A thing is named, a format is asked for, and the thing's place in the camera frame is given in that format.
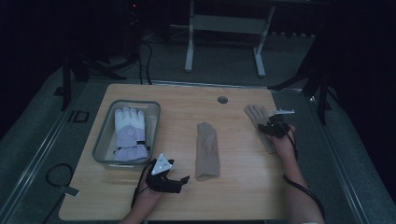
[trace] tan glove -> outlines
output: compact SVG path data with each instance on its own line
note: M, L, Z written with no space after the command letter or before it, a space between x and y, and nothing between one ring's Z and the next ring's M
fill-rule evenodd
M220 175L218 135L212 125L202 122L197 125L197 148L195 178L206 180Z
M247 105L244 110L253 122L257 134L259 135L260 140L262 140L262 143L268 153L275 153L276 150L274 144L270 139L268 139L265 133L259 131L259 123L266 125L268 121L268 112L265 107L263 105Z

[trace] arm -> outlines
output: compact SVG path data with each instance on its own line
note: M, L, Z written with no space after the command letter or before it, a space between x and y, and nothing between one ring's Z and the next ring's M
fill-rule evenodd
M294 130L295 128L290 126L289 136L293 141ZM268 137L274 143L276 152L282 160L285 176L291 181L300 184L306 189L309 189L294 156L294 148L289 138L286 135L280 139L274 136ZM307 194L290 184L286 184L285 196L290 223L324 223L318 205Z
M146 180L147 172L143 176L143 180ZM132 207L131 211L122 219L121 224L140 224L154 209L157 202L163 196L163 192L157 192L150 188L147 188L146 181L142 181L139 186L140 192Z

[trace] human hand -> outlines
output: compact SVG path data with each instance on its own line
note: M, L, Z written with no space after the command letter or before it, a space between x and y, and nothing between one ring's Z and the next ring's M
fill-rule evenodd
M267 137L273 142L276 153L282 161L289 159L296 159L295 155L295 132L296 128L292 125L289 126L288 134L285 134L281 138L277 138L272 135L267 135Z
M157 192L149 188L146 183L146 177L149 169L143 174L142 182L135 192L135 201L131 211L121 221L122 224L140 224L151 213L157 202L164 195L163 192Z

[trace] table surface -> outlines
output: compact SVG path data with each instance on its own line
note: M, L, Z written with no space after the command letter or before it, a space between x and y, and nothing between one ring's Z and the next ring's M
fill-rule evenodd
M218 102L228 98L227 104ZM119 99L155 101L161 106L153 159L163 153L175 160L168 177L190 181L179 194L165 194L148 220L253 220L286 218L283 170L276 154L267 153L246 105L276 110L266 89L111 84L106 90L83 148L59 216L63 220L119 220L129 211L140 171L108 169L92 157L110 105ZM210 123L218 134L220 176L195 179L197 124Z

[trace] white metal frame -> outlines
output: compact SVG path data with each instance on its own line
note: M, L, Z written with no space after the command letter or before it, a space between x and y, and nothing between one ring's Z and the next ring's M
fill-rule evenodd
M264 77L265 70L262 62L262 47L264 45L265 37L268 35L274 11L275 7L272 6L266 20L199 15L194 14L194 0L190 0L189 45L187 48L185 71L192 71L192 61L194 57L194 30L208 30L261 35L258 46L253 48L253 54L256 61L258 76Z

